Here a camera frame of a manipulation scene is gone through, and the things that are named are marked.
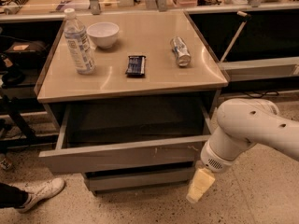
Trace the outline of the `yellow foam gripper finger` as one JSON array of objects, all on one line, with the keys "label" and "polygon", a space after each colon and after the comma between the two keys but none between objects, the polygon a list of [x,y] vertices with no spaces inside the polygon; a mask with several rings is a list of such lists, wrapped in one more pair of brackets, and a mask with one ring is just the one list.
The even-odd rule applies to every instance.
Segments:
[{"label": "yellow foam gripper finger", "polygon": [[197,203],[214,182],[215,176],[209,169],[197,169],[189,185],[186,199],[190,203]]}]

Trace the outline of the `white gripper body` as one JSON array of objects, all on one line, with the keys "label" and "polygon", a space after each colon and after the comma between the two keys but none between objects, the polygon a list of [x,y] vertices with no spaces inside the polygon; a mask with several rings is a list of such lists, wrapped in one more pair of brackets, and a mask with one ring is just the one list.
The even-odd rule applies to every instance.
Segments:
[{"label": "white gripper body", "polygon": [[232,161],[227,161],[219,157],[212,150],[208,141],[205,142],[201,150],[200,160],[204,164],[204,166],[213,173],[226,172],[234,164]]}]

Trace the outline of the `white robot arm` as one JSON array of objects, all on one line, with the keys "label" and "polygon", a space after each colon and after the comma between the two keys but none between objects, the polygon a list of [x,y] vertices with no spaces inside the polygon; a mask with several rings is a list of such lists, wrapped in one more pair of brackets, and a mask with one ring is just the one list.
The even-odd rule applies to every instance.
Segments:
[{"label": "white robot arm", "polygon": [[299,122],[280,116],[278,107],[265,99],[235,98],[217,109],[218,127],[205,142],[200,166],[190,182],[186,199],[197,203],[243,152],[257,144],[299,160]]}]

